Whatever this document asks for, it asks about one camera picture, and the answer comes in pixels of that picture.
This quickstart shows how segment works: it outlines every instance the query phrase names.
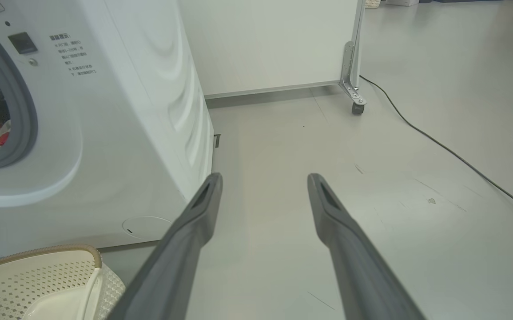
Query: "black cable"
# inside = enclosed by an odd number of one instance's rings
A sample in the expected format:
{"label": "black cable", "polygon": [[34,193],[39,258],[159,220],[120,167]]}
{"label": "black cable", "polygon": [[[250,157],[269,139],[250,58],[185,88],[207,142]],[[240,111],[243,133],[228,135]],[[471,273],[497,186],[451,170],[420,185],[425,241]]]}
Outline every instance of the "black cable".
{"label": "black cable", "polygon": [[430,136],[429,134],[427,134],[426,132],[418,129],[417,127],[415,127],[413,124],[411,124],[410,122],[408,122],[408,120],[406,118],[404,118],[404,116],[400,113],[400,111],[398,111],[396,105],[394,105],[393,103],[393,100],[390,99],[389,95],[387,95],[386,91],[384,91],[384,89],[382,89],[381,87],[379,87],[378,84],[374,83],[373,81],[370,81],[369,79],[363,77],[360,75],[361,78],[363,78],[365,81],[367,81],[368,83],[376,86],[378,89],[380,89],[382,91],[382,93],[384,93],[386,95],[386,98],[389,99],[389,102],[390,104],[392,104],[393,108],[395,109],[395,111],[398,113],[398,115],[404,120],[404,122],[406,122],[407,125],[411,126],[414,130],[418,131],[419,133],[425,135],[427,138],[429,138],[430,140],[432,140],[433,142],[436,142],[436,144],[438,144],[440,147],[442,148],[445,148],[445,150],[448,150],[449,153],[453,154],[454,156],[456,156],[456,158],[458,158],[459,160],[461,160],[464,164],[466,164],[468,167],[470,167],[472,170],[474,170],[479,176],[481,176],[482,178],[484,178],[487,182],[489,182],[490,184],[494,185],[496,188],[498,188],[499,190],[501,190],[504,194],[508,195],[508,197],[510,197],[511,199],[513,199],[513,195],[508,193],[504,188],[500,187],[498,184],[496,184],[495,182],[493,182],[490,178],[488,178],[486,175],[482,174],[481,171],[477,170],[474,166],[472,166],[469,162],[467,162],[464,158],[462,158],[461,156],[459,156],[457,153],[453,152],[450,148],[448,148],[447,146],[444,146],[443,144],[441,144],[438,140],[434,139],[432,136]]}

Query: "metal bracket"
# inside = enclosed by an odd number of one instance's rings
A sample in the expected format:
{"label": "metal bracket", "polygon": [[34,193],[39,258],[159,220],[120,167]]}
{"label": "metal bracket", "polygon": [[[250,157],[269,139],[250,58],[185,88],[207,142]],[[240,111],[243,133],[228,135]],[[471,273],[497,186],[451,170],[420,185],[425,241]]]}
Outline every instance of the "metal bracket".
{"label": "metal bracket", "polygon": [[366,100],[357,92],[357,87],[351,83],[351,65],[353,64],[353,52],[355,46],[352,41],[345,44],[343,52],[343,67],[341,69],[341,80],[339,86],[353,100],[356,105],[365,105]]}
{"label": "metal bracket", "polygon": [[341,80],[339,86],[349,95],[356,105],[363,106],[366,100],[357,92],[359,81],[359,57],[360,47],[359,40],[361,36],[361,24],[365,14],[365,1],[357,2],[357,10],[355,11],[355,20],[353,25],[352,40],[345,44],[343,51],[343,65],[341,68]]}

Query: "laundry basket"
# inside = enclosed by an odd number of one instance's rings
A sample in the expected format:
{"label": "laundry basket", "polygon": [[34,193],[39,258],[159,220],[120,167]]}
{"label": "laundry basket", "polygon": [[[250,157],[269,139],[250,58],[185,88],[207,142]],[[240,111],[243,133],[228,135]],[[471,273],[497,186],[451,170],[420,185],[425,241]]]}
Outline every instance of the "laundry basket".
{"label": "laundry basket", "polygon": [[124,289],[90,245],[59,245],[0,259],[0,319],[103,320]]}
{"label": "laundry basket", "polygon": [[366,9],[378,8],[379,4],[381,4],[381,0],[365,0]]}

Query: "white partition panel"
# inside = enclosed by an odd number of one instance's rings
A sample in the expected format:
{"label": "white partition panel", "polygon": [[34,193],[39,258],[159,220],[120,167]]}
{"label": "white partition panel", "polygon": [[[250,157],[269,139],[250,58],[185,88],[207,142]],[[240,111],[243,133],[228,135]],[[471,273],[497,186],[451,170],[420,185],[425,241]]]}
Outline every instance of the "white partition panel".
{"label": "white partition panel", "polygon": [[180,0],[206,96],[337,83],[357,0]]}

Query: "white box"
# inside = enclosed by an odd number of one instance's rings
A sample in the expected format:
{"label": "white box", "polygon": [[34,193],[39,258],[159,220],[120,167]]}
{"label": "white box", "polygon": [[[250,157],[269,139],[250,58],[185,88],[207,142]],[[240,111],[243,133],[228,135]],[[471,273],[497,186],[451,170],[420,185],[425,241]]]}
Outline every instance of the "white box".
{"label": "white box", "polygon": [[418,4],[419,0],[386,0],[386,4],[391,4],[393,6],[405,6],[410,7]]}

